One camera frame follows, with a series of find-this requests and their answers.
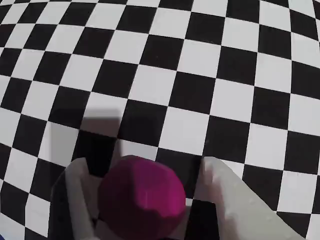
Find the thin white gripper finger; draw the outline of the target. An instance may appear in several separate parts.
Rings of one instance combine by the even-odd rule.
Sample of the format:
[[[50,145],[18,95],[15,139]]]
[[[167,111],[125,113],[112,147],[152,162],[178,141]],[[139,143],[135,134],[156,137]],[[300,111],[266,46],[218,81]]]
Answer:
[[[73,160],[57,178],[50,195],[50,240],[98,240],[85,200],[82,180],[89,176],[84,157]]]

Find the wide white gripper finger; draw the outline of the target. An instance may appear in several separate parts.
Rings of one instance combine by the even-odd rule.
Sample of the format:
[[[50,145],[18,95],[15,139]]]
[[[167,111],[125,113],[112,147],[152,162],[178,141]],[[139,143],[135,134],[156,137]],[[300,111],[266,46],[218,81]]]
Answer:
[[[301,240],[221,159],[201,160],[198,198],[215,204],[222,240]]]

